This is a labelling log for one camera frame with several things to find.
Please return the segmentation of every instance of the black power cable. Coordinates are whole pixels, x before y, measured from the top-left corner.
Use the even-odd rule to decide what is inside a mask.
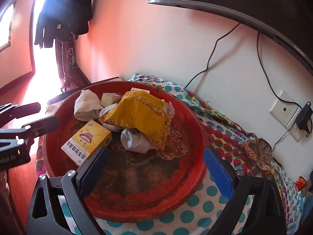
[[[189,86],[189,84],[190,84],[197,76],[199,76],[201,73],[206,72],[206,71],[209,69],[209,62],[210,62],[210,60],[211,60],[211,58],[212,58],[212,56],[213,56],[213,53],[214,53],[214,51],[215,51],[215,49],[216,49],[216,45],[217,45],[218,41],[221,40],[221,39],[223,39],[223,38],[225,38],[228,34],[230,34],[233,30],[235,30],[235,29],[237,28],[237,26],[239,26],[239,25],[240,25],[240,23],[237,24],[237,25],[236,25],[232,30],[230,30],[227,34],[224,34],[222,37],[220,37],[220,38],[218,38],[218,39],[216,40],[215,45],[214,45],[214,48],[213,48],[213,50],[212,50],[212,53],[211,53],[211,55],[210,55],[210,57],[209,57],[209,60],[208,60],[208,63],[207,63],[207,68],[206,68],[205,70],[199,72],[196,76],[194,76],[194,77],[188,82],[188,84],[185,86],[185,88],[187,88],[187,87]]]
[[[270,88],[271,88],[273,94],[274,94],[274,95],[277,97],[277,99],[279,99],[280,101],[285,102],[285,103],[295,104],[295,105],[297,105],[300,109],[302,109],[302,107],[300,106],[300,104],[298,104],[298,103],[296,103],[296,102],[294,102],[294,101],[286,101],[286,100],[281,99],[280,97],[278,97],[278,95],[277,95],[277,94],[275,93],[275,91],[273,90],[272,85],[271,85],[271,83],[270,83],[270,80],[269,80],[269,78],[268,78],[268,76],[267,76],[267,73],[266,73],[266,71],[265,71],[265,69],[264,69],[264,66],[263,66],[263,64],[262,64],[262,61],[261,61],[261,57],[260,57],[260,53],[259,53],[259,37],[260,37],[260,32],[258,32],[258,36],[257,36],[257,40],[256,40],[256,49],[257,49],[257,53],[258,53],[258,58],[259,58],[260,65],[261,65],[261,67],[262,67],[262,70],[263,70],[263,72],[264,72],[264,74],[265,74],[265,77],[266,77],[266,79],[267,79],[267,82],[268,82],[268,84],[269,84],[269,86],[270,86]],[[310,131],[310,133],[308,133],[308,134],[306,135],[306,137],[309,137],[309,136],[311,135],[311,133],[312,133],[313,123],[312,123],[312,119],[311,119],[311,118],[310,118],[310,122],[311,122],[311,131]],[[275,150],[276,145],[281,141],[281,139],[282,139],[288,132],[291,131],[291,129],[292,129],[292,127],[293,127],[294,125],[295,125],[295,121],[294,121],[294,123],[292,124],[292,126],[290,127],[290,129],[288,129],[288,131],[285,132],[285,133],[281,136],[281,138],[274,144],[274,146],[273,146],[273,152],[274,152],[274,150]]]

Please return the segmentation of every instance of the white wall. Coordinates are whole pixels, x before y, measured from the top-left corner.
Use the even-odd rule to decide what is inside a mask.
[[[11,23],[11,46],[0,52],[0,88],[32,71],[29,23],[34,0],[16,0]]]
[[[206,67],[215,40],[237,23],[217,15],[148,4],[147,0],[94,0],[88,34],[76,42],[78,65],[92,81],[134,72],[185,85]],[[221,40],[209,73],[189,86],[201,99],[272,146],[286,129],[269,113],[271,92],[256,53],[257,32],[241,25]],[[273,88],[302,106],[313,102],[313,77],[287,51],[261,37],[264,67]],[[274,156],[293,180],[313,168],[312,136],[297,143],[288,135]]]

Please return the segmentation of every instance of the television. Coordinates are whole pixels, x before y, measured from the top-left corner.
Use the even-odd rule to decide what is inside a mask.
[[[249,26],[289,51],[313,75],[313,0],[148,0],[217,14]]]

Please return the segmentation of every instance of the power adapter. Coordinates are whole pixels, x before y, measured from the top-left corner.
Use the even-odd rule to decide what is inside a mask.
[[[311,115],[313,114],[313,110],[311,109],[311,102],[308,103],[304,106],[304,108],[300,111],[299,115],[295,119],[295,123],[299,127],[299,129],[305,130],[307,132],[306,134],[307,137],[311,133],[308,128],[308,121],[311,118]]]

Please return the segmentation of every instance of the black jacket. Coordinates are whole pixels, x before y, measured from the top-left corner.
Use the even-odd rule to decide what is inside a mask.
[[[91,0],[45,0],[39,14],[35,45],[51,48],[53,40],[69,41],[86,34],[92,19]]]

